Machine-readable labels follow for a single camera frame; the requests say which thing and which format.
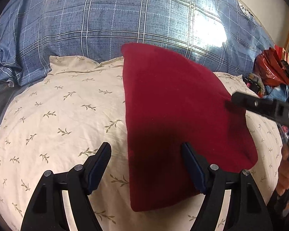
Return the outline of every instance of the clutter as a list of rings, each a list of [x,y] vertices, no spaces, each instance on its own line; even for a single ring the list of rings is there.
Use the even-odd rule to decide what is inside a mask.
[[[263,99],[271,101],[277,99],[286,102],[289,98],[289,85],[281,84],[275,88],[271,88],[270,86],[265,86],[265,88],[267,90],[267,95],[265,95]]]
[[[286,67],[280,61],[275,49],[269,48],[257,55],[254,64],[254,73],[259,74],[264,85],[276,87],[280,84],[289,84]]]
[[[255,92],[260,98],[265,95],[265,87],[259,76],[254,73],[250,73],[248,77],[243,77],[243,81],[246,86],[253,92]]]

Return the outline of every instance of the pillow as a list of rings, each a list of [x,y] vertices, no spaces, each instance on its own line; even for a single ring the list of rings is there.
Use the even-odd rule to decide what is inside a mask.
[[[0,127],[0,214],[10,228],[20,230],[44,171],[68,171],[107,141],[112,156],[98,189],[89,196],[102,229],[190,230],[203,195],[153,211],[131,209],[123,59],[99,64],[79,56],[50,57],[50,63],[53,71],[12,100]],[[254,95],[241,77],[217,76],[230,93],[247,90]],[[281,159],[279,132],[275,122],[254,113],[247,112],[246,121],[259,157],[250,171],[268,202]],[[223,230],[229,199],[230,192],[226,191],[216,231]],[[63,201],[70,230],[77,231],[67,191],[63,191]]]
[[[168,207],[196,194],[181,157],[183,142],[225,171],[255,165],[246,111],[230,103],[210,70],[147,44],[125,44],[122,53],[134,211]]]
[[[237,0],[10,0],[0,16],[0,81],[23,86],[44,78],[50,55],[106,61],[129,42],[245,75],[274,46]]]

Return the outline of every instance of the black clamp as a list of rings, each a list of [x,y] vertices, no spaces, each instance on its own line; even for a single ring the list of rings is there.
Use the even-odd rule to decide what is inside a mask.
[[[231,97],[231,101],[248,111],[289,127],[289,103],[260,99],[240,92],[235,92]],[[279,196],[275,190],[267,205],[273,222],[276,222],[276,218],[286,218],[289,213],[287,205],[289,205],[289,189],[282,196]]]
[[[267,207],[248,170],[225,172],[209,164],[189,143],[182,144],[181,154],[195,188],[206,195],[191,231],[216,229],[227,189],[231,189],[231,196],[224,231],[273,230]]]
[[[88,195],[97,189],[110,157],[110,144],[104,142],[95,155],[69,172],[45,171],[30,199],[21,231],[69,231],[62,190],[68,191],[78,231],[102,231]]]
[[[206,195],[192,231],[215,230],[227,189],[231,189],[231,197],[225,231],[272,231],[266,206],[248,170],[225,172],[208,164],[188,143],[182,144],[181,154],[196,189]],[[97,189],[110,157],[110,144],[104,142],[95,155],[69,172],[45,171],[30,199],[21,231],[69,231],[62,190],[68,191],[78,231],[102,231],[88,195]]]

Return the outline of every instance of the red plastic bag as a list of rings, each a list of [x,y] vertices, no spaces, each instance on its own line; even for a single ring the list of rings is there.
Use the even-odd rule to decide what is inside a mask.
[[[254,73],[259,74],[264,85],[271,87],[279,86],[281,83],[288,85],[289,78],[285,70],[285,66],[273,48],[264,50],[255,59]]]

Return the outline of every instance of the blue checkered blanket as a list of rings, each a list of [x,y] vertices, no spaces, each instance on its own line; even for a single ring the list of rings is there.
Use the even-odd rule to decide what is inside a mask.
[[[109,60],[127,42],[232,75],[249,74],[256,55],[273,46],[237,0],[11,0],[0,16],[0,81],[45,77],[50,55]]]

